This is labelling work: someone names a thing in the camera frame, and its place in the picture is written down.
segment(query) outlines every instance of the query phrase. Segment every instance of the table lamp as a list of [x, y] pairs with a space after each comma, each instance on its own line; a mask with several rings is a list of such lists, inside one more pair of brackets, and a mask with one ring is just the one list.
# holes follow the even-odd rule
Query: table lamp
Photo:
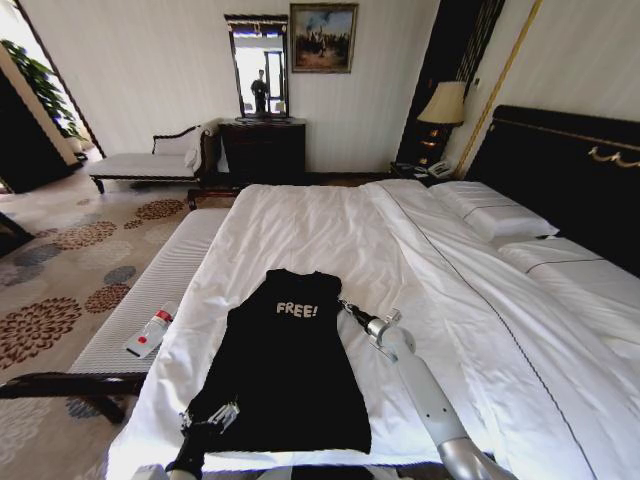
[[431, 124], [421, 132], [418, 163], [422, 166], [440, 160], [451, 129], [464, 121], [465, 82], [440, 82], [431, 100], [418, 115], [418, 121]]

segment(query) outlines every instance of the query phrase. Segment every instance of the floral rug pattern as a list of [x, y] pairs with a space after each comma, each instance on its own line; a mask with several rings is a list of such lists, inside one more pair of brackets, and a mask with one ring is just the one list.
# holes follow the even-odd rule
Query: floral rug pattern
[[[0, 384], [69, 369], [189, 213], [186, 193], [194, 186], [105, 187], [100, 195], [78, 170], [26, 194], [0, 195], [0, 211], [36, 237], [0, 258]], [[102, 479], [120, 429], [77, 398], [0, 400], [1, 476]]]

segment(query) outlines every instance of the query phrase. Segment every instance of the white wall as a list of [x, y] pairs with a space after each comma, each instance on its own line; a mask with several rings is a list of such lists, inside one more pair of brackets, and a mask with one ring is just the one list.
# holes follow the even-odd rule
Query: white wall
[[[507, 0], [446, 158], [457, 164], [533, 0]], [[640, 119], [640, 2], [544, 0], [493, 107], [500, 104]], [[467, 166], [491, 121], [487, 117]]]
[[[22, 0], [109, 154], [157, 133], [239, 115], [224, 13], [289, 13], [288, 0]], [[292, 74], [307, 169], [386, 168], [400, 137], [438, 0], [359, 0], [351, 74]]]

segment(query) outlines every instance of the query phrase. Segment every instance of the bench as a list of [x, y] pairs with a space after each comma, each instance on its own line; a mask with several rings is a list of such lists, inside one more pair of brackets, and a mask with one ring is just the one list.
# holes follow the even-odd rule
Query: bench
[[112, 423], [122, 422], [125, 412], [110, 397], [137, 396], [156, 354], [140, 359], [122, 345], [167, 300], [180, 303], [228, 212], [189, 213], [67, 373], [16, 377], [0, 386], [0, 398], [79, 397]]

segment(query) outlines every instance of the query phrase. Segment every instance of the upholstered bench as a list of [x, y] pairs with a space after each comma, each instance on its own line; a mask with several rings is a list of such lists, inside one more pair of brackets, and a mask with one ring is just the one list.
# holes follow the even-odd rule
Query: upholstered bench
[[67, 373], [16, 377], [0, 386], [0, 398], [76, 396], [112, 423], [121, 422], [125, 412], [109, 397], [138, 395], [156, 353], [139, 359], [123, 344], [166, 301], [180, 303], [228, 212], [209, 208], [187, 215]]
[[217, 169], [221, 155], [218, 120], [186, 129], [176, 135], [155, 135], [151, 153], [120, 153], [85, 167], [104, 193], [102, 180], [198, 182], [203, 184]]

